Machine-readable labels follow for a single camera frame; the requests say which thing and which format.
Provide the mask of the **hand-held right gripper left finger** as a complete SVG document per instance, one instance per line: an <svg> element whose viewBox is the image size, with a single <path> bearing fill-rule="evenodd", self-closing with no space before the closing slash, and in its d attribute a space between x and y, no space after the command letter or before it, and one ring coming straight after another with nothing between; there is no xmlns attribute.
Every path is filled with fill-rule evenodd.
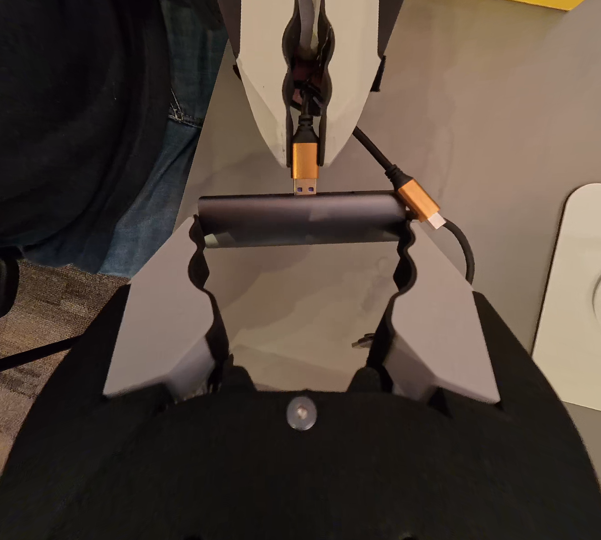
<svg viewBox="0 0 601 540"><path fill-rule="evenodd" d="M208 392L229 358L198 216L186 219L134 275L103 394L163 385L175 400Z"/></svg>

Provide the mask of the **white document stand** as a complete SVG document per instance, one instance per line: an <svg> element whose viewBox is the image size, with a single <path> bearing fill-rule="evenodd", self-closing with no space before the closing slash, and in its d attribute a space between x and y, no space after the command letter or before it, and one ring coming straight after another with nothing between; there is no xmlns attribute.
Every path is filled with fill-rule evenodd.
<svg viewBox="0 0 601 540"><path fill-rule="evenodd" d="M532 357L562 401L600 411L600 183L565 203Z"/></svg>

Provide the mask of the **grey usb hub with cable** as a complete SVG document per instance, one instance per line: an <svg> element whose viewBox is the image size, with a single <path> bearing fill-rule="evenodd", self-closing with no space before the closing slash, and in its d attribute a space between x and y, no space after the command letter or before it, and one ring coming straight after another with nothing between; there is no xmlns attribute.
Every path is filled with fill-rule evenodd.
<svg viewBox="0 0 601 540"><path fill-rule="evenodd" d="M396 242L406 222L446 228L460 244L471 283L474 255L462 231L433 203L424 209L400 191L292 195L216 196L198 201L206 248L312 246Z"/></svg>

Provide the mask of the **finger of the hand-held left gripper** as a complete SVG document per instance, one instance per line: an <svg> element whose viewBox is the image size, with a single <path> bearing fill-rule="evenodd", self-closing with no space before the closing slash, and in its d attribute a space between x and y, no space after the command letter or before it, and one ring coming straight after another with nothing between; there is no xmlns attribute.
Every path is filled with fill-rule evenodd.
<svg viewBox="0 0 601 540"><path fill-rule="evenodd" d="M291 118L284 98L289 64L282 41L294 13L295 0L241 0L237 67L259 133L284 168Z"/></svg>
<svg viewBox="0 0 601 540"><path fill-rule="evenodd" d="M323 80L323 166L330 166L350 139L380 66L379 0L322 0L333 33Z"/></svg>

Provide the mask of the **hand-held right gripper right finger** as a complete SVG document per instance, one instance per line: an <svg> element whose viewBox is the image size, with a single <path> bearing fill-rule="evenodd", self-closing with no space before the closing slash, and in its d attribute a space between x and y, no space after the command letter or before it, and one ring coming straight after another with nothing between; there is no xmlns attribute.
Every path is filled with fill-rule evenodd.
<svg viewBox="0 0 601 540"><path fill-rule="evenodd" d="M439 390L497 404L500 393L471 284L418 222L406 222L391 297L367 365L387 392L427 403Z"/></svg>

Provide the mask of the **person's jeans legs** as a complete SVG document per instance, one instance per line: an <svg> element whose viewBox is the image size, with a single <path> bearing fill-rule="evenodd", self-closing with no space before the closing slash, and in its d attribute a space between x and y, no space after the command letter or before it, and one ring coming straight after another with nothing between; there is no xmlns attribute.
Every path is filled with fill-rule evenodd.
<svg viewBox="0 0 601 540"><path fill-rule="evenodd" d="M23 248L45 267L132 278L172 234L193 157L227 45L190 9L161 0L171 59L171 97L162 147L144 187L113 227L100 223L83 238L74 231Z"/></svg>

